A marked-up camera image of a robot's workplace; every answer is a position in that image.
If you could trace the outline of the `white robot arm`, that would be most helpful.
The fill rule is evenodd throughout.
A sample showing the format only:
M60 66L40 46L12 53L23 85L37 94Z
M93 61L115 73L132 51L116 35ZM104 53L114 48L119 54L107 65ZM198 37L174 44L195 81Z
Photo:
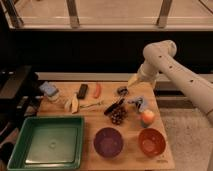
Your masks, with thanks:
M128 86L139 82L154 84L162 72L213 125L213 84L178 63L176 44L171 40L150 43L143 49L144 62L128 80Z

